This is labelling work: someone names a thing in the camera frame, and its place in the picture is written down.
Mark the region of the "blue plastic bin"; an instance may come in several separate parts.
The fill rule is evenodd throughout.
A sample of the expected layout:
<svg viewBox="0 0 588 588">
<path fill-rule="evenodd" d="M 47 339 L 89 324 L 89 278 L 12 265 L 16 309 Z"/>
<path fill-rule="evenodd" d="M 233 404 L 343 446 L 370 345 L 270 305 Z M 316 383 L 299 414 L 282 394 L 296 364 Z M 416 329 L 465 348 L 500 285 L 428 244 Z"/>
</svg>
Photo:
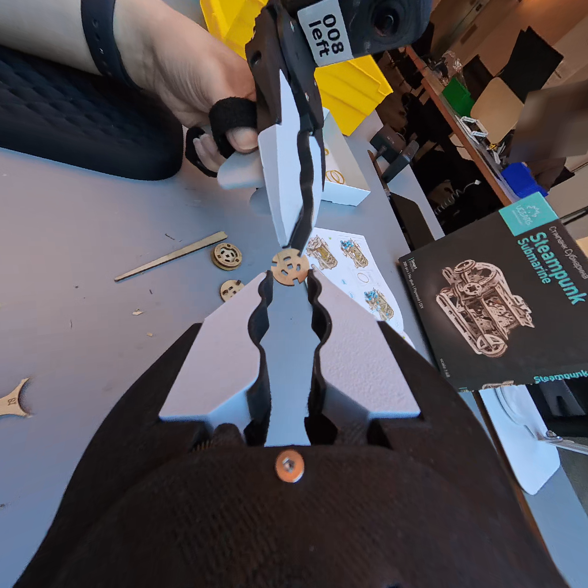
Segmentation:
<svg viewBox="0 0 588 588">
<path fill-rule="evenodd" d="M 508 165 L 502 170 L 501 175 L 519 199 L 533 194 L 540 194 L 544 198 L 548 196 L 548 191 L 536 182 L 530 168 L 524 162 Z"/>
</svg>

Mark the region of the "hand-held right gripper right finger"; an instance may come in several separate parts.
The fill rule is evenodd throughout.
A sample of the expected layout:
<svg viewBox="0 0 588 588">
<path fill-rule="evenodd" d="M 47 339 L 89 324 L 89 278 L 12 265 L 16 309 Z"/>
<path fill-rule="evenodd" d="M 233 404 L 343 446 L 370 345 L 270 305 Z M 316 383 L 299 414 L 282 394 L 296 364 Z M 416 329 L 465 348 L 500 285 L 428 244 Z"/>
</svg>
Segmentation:
<svg viewBox="0 0 588 588">
<path fill-rule="evenodd" d="M 385 334 L 396 336 L 321 271 L 307 275 L 313 354 L 305 430 L 311 445 L 332 445 L 374 420 L 420 417 L 420 408 Z"/>
</svg>

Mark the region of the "tapered wooden stick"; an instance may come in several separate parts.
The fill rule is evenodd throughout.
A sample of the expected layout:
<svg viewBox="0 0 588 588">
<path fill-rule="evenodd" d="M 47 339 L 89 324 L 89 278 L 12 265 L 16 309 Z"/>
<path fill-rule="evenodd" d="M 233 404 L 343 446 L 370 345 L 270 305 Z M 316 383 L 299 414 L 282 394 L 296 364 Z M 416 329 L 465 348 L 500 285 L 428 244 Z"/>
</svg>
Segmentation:
<svg viewBox="0 0 588 588">
<path fill-rule="evenodd" d="M 124 280 L 130 278 L 130 277 L 134 277 L 134 276 L 139 275 L 143 272 L 149 271 L 153 268 L 156 268 L 156 267 L 164 265 L 168 262 L 174 261 L 175 259 L 179 259 L 179 258 L 182 258 L 188 254 L 193 253 L 193 252 L 200 251 L 201 249 L 204 249 L 208 246 L 216 245 L 217 243 L 224 241 L 227 237 L 228 236 L 227 236 L 226 232 L 224 232 L 224 231 L 216 232 L 216 233 L 209 235 L 203 239 L 200 239 L 190 245 L 187 245 L 187 246 L 182 247 L 176 251 L 173 251 L 170 254 L 166 254 L 164 256 L 161 256 L 154 261 L 148 262 L 138 268 L 135 268 L 131 271 L 128 271 L 122 275 L 116 276 L 114 278 L 114 282 L 119 283 L 121 281 L 124 281 Z"/>
</svg>

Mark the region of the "black quilted cushion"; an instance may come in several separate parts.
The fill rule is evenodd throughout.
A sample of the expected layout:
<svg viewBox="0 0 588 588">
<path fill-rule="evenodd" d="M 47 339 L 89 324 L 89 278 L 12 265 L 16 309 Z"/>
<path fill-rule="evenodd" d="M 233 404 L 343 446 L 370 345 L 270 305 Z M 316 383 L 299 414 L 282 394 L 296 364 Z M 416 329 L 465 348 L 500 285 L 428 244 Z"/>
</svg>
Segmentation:
<svg viewBox="0 0 588 588">
<path fill-rule="evenodd" d="M 1 147 L 136 180 L 182 165 L 180 122 L 157 98 L 1 46 Z"/>
</svg>

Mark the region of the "black device stand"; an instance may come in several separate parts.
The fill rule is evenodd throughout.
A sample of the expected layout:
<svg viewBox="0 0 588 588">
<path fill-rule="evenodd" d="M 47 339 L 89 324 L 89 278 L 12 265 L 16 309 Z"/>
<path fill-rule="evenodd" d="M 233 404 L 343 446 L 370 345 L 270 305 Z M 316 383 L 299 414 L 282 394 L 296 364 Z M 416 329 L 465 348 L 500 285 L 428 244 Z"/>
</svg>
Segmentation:
<svg viewBox="0 0 588 588">
<path fill-rule="evenodd" d="M 381 173 L 386 185 L 408 167 L 420 147 L 416 141 L 406 143 L 404 137 L 388 124 L 377 131 L 370 143 L 376 149 L 376 159 L 384 158 L 388 163 L 388 167 Z"/>
</svg>

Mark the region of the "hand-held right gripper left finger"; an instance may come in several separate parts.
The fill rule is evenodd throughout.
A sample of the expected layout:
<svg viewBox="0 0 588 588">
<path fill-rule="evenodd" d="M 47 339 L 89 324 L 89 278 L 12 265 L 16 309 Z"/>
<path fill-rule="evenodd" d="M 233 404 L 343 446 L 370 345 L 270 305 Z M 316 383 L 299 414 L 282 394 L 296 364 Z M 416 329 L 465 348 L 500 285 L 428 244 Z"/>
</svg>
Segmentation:
<svg viewBox="0 0 588 588">
<path fill-rule="evenodd" d="M 271 410 L 266 355 L 273 277 L 262 272 L 201 324 L 159 411 L 165 422 L 198 421 L 212 433 L 234 424 L 250 446 L 266 442 Z"/>
</svg>

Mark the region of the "white plastic object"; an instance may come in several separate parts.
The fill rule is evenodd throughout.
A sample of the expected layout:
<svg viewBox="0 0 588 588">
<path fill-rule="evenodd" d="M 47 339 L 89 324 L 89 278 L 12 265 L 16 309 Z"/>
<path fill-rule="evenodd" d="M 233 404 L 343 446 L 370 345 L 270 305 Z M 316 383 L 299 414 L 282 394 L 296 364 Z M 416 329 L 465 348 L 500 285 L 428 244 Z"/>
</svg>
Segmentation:
<svg viewBox="0 0 588 588">
<path fill-rule="evenodd" d="M 527 387 L 479 393 L 519 485 L 535 495 L 559 469 L 560 457 L 555 446 L 542 441 L 548 428 Z"/>
</svg>

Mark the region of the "instruction booklet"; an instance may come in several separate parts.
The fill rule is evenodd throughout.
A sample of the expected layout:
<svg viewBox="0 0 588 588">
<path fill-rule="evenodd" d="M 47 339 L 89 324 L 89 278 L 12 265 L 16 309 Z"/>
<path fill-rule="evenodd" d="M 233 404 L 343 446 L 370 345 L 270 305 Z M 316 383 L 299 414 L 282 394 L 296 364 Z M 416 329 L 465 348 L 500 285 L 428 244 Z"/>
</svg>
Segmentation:
<svg viewBox="0 0 588 588">
<path fill-rule="evenodd" d="M 398 302 L 364 236 L 315 227 L 305 254 L 312 268 L 319 269 L 339 289 L 414 347 L 405 332 Z"/>
</svg>

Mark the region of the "black puzzle kit box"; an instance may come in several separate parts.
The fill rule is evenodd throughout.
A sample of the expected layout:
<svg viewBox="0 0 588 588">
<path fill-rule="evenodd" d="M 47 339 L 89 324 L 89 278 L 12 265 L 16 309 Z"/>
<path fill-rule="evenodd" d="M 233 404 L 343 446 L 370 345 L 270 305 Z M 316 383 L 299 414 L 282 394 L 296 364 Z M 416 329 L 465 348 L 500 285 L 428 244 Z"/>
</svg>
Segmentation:
<svg viewBox="0 0 588 588">
<path fill-rule="evenodd" d="M 399 260 L 459 390 L 587 381 L 587 257 L 540 194 Z"/>
</svg>

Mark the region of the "star-shaped wooden scrap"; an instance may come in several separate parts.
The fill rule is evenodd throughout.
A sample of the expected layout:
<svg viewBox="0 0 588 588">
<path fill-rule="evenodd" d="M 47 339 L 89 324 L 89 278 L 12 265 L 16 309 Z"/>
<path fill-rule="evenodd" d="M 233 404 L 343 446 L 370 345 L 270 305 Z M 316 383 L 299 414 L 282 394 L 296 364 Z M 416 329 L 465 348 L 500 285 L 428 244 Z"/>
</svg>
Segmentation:
<svg viewBox="0 0 588 588">
<path fill-rule="evenodd" d="M 29 382 L 30 377 L 24 378 L 20 383 L 7 395 L 1 397 L 1 417 L 2 416 L 16 416 L 16 417 L 31 417 L 31 414 L 27 412 L 21 405 L 21 392 L 26 384 Z"/>
</svg>

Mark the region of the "black wristband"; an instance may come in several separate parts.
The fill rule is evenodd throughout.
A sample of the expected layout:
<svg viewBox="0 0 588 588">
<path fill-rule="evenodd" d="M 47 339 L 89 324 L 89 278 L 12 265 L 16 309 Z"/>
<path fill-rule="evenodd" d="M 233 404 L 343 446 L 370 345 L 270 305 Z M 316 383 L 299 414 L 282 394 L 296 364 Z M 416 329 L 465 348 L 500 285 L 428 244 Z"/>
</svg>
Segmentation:
<svg viewBox="0 0 588 588">
<path fill-rule="evenodd" d="M 81 1 L 81 20 L 86 44 L 99 73 L 133 90 L 139 86 L 128 75 L 114 35 L 116 1 Z"/>
</svg>

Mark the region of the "thick wooden wheel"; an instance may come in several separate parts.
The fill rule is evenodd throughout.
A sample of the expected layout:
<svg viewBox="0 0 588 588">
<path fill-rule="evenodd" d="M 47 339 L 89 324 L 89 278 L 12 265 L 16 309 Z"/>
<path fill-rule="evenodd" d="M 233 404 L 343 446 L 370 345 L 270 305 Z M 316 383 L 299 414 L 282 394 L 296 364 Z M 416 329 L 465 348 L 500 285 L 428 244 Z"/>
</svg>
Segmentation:
<svg viewBox="0 0 588 588">
<path fill-rule="evenodd" d="M 211 259 L 222 270 L 235 270 L 242 263 L 240 249 L 231 243 L 218 243 L 211 251 Z"/>
</svg>

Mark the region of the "small green crate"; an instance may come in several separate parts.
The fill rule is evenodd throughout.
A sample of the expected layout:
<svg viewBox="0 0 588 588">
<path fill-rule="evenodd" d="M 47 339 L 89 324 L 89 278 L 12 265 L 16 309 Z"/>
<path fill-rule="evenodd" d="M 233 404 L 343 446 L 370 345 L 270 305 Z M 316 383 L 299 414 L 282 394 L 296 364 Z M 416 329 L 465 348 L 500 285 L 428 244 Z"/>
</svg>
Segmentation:
<svg viewBox="0 0 588 588">
<path fill-rule="evenodd" d="M 470 91 L 462 84 L 458 77 L 452 77 L 445 86 L 442 95 L 447 103 L 460 117 L 471 115 L 475 99 L 472 98 Z"/>
</svg>

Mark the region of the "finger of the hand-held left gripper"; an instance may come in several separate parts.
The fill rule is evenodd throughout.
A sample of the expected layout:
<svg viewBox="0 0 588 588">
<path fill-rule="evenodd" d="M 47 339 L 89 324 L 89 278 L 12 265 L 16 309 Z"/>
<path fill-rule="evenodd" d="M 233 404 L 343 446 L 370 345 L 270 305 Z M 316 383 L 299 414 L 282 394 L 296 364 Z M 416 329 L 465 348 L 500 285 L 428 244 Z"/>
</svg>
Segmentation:
<svg viewBox="0 0 588 588">
<path fill-rule="evenodd" d="M 316 224 L 325 183 L 325 153 L 322 130 L 301 131 L 297 140 L 300 162 L 299 187 L 302 206 L 290 238 L 290 246 L 303 255 Z"/>
<path fill-rule="evenodd" d="M 290 84 L 279 71 L 281 122 L 258 136 L 263 178 L 279 245 L 303 251 L 313 229 L 316 141 L 300 130 Z"/>
</svg>

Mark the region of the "notched wooden disc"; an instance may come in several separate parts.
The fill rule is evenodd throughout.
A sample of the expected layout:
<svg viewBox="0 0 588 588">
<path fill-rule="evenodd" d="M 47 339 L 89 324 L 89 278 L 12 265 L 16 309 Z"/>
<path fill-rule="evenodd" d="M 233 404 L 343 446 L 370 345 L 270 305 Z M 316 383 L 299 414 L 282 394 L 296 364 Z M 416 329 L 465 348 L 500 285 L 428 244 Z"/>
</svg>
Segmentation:
<svg viewBox="0 0 588 588">
<path fill-rule="evenodd" d="M 272 259 L 271 272 L 275 280 L 285 286 L 302 284 L 310 269 L 309 261 L 298 249 L 283 249 Z"/>
</svg>

